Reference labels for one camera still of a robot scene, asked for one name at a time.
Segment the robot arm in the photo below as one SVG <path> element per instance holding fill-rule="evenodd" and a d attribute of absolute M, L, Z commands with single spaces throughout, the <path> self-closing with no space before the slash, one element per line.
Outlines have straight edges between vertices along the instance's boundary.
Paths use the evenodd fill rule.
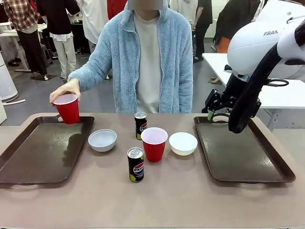
<path fill-rule="evenodd" d="M 229 47 L 228 62 L 233 74 L 227 88 L 222 94 L 213 90 L 203 112 L 232 108 L 229 130 L 237 134 L 242 132 L 249 119 L 256 115 L 260 107 L 259 93 L 264 85 L 271 82 L 268 78 L 274 70 L 279 66 L 288 69 L 287 78 L 295 75 L 305 64 L 303 19 L 299 17 L 292 23 L 288 20 L 282 25 L 254 22 L 243 27 L 233 37 Z"/>

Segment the tray rim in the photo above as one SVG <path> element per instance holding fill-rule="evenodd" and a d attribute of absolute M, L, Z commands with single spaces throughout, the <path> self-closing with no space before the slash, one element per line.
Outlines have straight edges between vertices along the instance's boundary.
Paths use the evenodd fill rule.
<path fill-rule="evenodd" d="M 39 126 L 39 123 L 37 123 L 37 125 L 36 125 L 35 122 L 38 122 L 39 119 L 47 119 L 47 120 L 49 119 L 49 120 L 52 120 L 52 122 L 44 122 L 44 123 L 64 123 L 63 121 L 59 121 L 59 120 L 58 120 L 58 119 L 61 117 L 60 114 L 58 114 L 58 113 L 49 113 L 50 116 L 45 116 L 45 115 L 42 115 L 42 114 L 44 114 L 44 113 L 33 114 L 33 115 L 31 115 L 27 120 L 25 120 L 24 123 L 21 124 L 21 126 L 20 126 L 20 127 L 21 127 L 20 129 L 21 129 L 21 130 L 18 132 L 18 134 L 16 134 L 16 137 L 14 138 L 14 140 L 6 147 L 5 150 L 1 153 L 0 158 L 5 157 L 6 151 L 7 151 L 10 147 L 12 147 L 12 145 L 18 140 L 18 138 L 20 138 L 20 137 L 22 136 L 22 134 L 25 133 L 26 130 L 27 130 L 28 128 L 30 128 L 31 125 L 35 125 L 34 129 L 36 129 L 36 128 Z M 84 141 L 83 141 L 83 143 L 82 143 L 82 145 L 81 145 L 80 152 L 78 153 L 78 156 L 77 156 L 77 158 L 76 158 L 76 161 L 75 161 L 73 167 L 71 168 L 71 171 L 69 172 L 69 174 L 68 174 L 65 178 L 63 178 L 62 180 L 56 181 L 56 182 L 39 182 L 39 181 L 37 181 L 37 182 L 1 182 L 1 181 L 0 181 L 0 185 L 21 185 L 21 186 L 29 186 L 29 185 L 47 185 L 47 184 L 60 184 L 60 183 L 62 183 L 63 181 L 65 181 L 65 180 L 71 175 L 71 173 L 72 173 L 74 167 L 75 167 L 76 164 L 77 164 L 78 158 L 79 158 L 79 156 L 80 156 L 80 154 L 81 154 L 81 152 L 82 152 L 82 150 L 83 150 L 83 147 L 84 147 L 85 143 L 87 142 L 86 139 L 87 139 L 88 136 L 89 136 L 89 133 L 90 133 L 92 127 L 93 127 L 93 123 L 94 123 L 94 119 L 95 119 L 93 116 L 86 116 L 86 115 L 85 115 L 85 116 L 82 116 L 82 114 L 80 114 L 80 115 L 81 115 L 81 116 L 80 116 L 81 121 L 78 122 L 78 123 L 83 123 L 83 124 L 84 124 L 85 122 L 82 122 L 82 120 L 83 120 L 83 119 L 88 119 L 88 123 L 87 123 L 87 124 L 88 124 L 88 131 L 87 131 L 87 133 L 85 134 L 86 137 L 85 137 L 85 139 L 84 139 Z M 0 171 L 1 171 L 1 169 L 3 168 L 3 166 L 6 164 L 6 162 L 5 162 L 2 166 L 0 165 Z"/>
<path fill-rule="evenodd" d="M 214 122 L 213 121 L 213 118 L 216 117 L 216 116 L 224 116 L 224 117 L 229 117 L 228 114 L 216 114 L 212 117 L 212 120 L 211 121 L 207 121 L 210 122 L 210 123 L 227 123 L 226 121 L 217 121 L 217 122 Z M 208 165 L 208 168 L 209 168 L 209 171 L 210 171 L 210 174 L 212 176 L 213 179 L 217 180 L 217 181 L 220 181 L 220 182 L 225 182 L 225 183 L 242 183 L 242 184 L 284 184 L 284 183 L 292 183 L 296 180 L 296 175 L 295 173 L 293 172 L 293 170 L 291 169 L 291 167 L 285 162 L 285 160 L 283 159 L 283 157 L 278 153 L 278 150 L 274 148 L 274 146 L 271 144 L 271 142 L 266 138 L 266 136 L 263 134 L 263 132 L 261 131 L 261 129 L 257 126 L 257 124 L 255 123 L 255 121 L 253 121 L 253 119 L 251 118 L 248 122 L 248 127 L 250 128 L 250 130 L 253 132 L 253 134 L 255 135 L 256 137 L 256 141 L 258 141 L 258 136 L 256 136 L 256 134 L 254 133 L 254 128 L 255 128 L 255 131 L 259 132 L 259 135 L 261 135 L 261 137 L 264 138 L 265 141 L 268 142 L 268 144 L 270 145 L 270 147 L 272 147 L 272 149 L 278 154 L 278 157 L 282 160 L 282 162 L 284 162 L 284 164 L 289 168 L 290 170 L 290 173 L 292 174 L 292 176 L 294 177 L 292 180 L 283 180 L 283 181 L 244 181 L 244 180 L 224 180 L 224 179 L 219 179 L 219 178 L 216 178 L 214 175 L 213 175 L 213 172 L 212 172 L 212 169 L 211 169 L 211 165 L 210 165 L 210 161 L 207 157 L 207 154 L 206 154 L 206 149 L 204 147 L 204 143 L 202 142 L 202 139 L 200 137 L 200 134 L 199 134 L 199 131 L 198 131 L 198 124 L 199 122 L 197 122 L 196 120 L 198 118 L 205 118 L 205 119 L 208 119 L 208 116 L 196 116 L 193 118 L 194 120 L 194 123 L 195 123 L 195 127 L 196 127 L 196 132 L 198 134 L 198 137 L 200 139 L 200 143 L 201 143 L 201 147 L 203 149 L 203 153 L 204 153 L 204 157 L 205 157 L 205 160 L 206 160 L 206 163 Z"/>

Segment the black pants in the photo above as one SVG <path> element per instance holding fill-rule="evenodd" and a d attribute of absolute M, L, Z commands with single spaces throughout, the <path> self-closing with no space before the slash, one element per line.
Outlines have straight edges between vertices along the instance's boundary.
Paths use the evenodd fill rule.
<path fill-rule="evenodd" d="M 201 24 L 196 26 L 196 56 L 202 57 L 202 53 L 204 53 L 204 37 L 206 31 L 210 27 L 210 24 Z"/>
<path fill-rule="evenodd" d="M 33 33 L 17 31 L 21 45 L 24 49 L 31 72 L 43 75 L 47 74 L 47 67 L 44 62 L 41 45 L 37 30 Z"/>

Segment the can lid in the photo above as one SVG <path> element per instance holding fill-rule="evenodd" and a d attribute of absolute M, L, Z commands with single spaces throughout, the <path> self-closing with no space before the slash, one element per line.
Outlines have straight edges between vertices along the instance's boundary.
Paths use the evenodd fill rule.
<path fill-rule="evenodd" d="M 138 119 L 144 119 L 147 117 L 147 114 L 145 112 L 138 112 L 134 115 L 134 117 Z"/>
<path fill-rule="evenodd" d="M 134 147 L 128 150 L 127 156 L 133 159 L 140 158 L 144 155 L 144 151 L 141 148 Z"/>

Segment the white cup rim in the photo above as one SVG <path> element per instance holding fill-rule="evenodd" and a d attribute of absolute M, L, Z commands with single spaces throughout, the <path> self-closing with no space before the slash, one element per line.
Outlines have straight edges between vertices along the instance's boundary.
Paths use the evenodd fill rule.
<path fill-rule="evenodd" d="M 67 102 L 67 103 L 57 103 L 57 102 L 56 102 L 56 100 L 58 100 L 58 98 L 60 98 L 60 97 L 62 97 L 62 96 L 65 96 L 65 95 L 72 95 L 74 98 L 73 98 L 73 100 L 71 100 L 71 101 L 69 101 L 69 102 Z M 61 106 L 61 105 L 67 105 L 67 104 L 73 103 L 75 100 L 77 100 L 77 95 L 76 95 L 76 94 L 64 94 L 64 95 L 59 96 L 58 98 L 53 102 L 53 104 L 54 104 L 54 105 Z"/>
<path fill-rule="evenodd" d="M 166 134 L 165 140 L 163 140 L 163 141 L 161 141 L 161 142 L 159 142 L 159 143 L 149 143 L 149 142 L 145 141 L 145 140 L 143 139 L 143 134 L 145 134 L 147 131 L 152 130 L 152 129 L 157 129 L 157 130 L 163 131 L 163 132 Z M 150 144 L 150 145 L 160 145 L 160 144 L 163 144 L 164 142 L 167 141 L 167 139 L 168 139 L 168 134 L 167 134 L 167 132 L 166 132 L 165 130 L 163 130 L 162 128 L 151 127 L 151 128 L 147 128 L 146 130 L 144 130 L 144 131 L 142 132 L 142 134 L 141 134 L 141 139 L 142 139 L 143 142 L 145 142 L 145 143 L 147 143 L 147 144 Z"/>

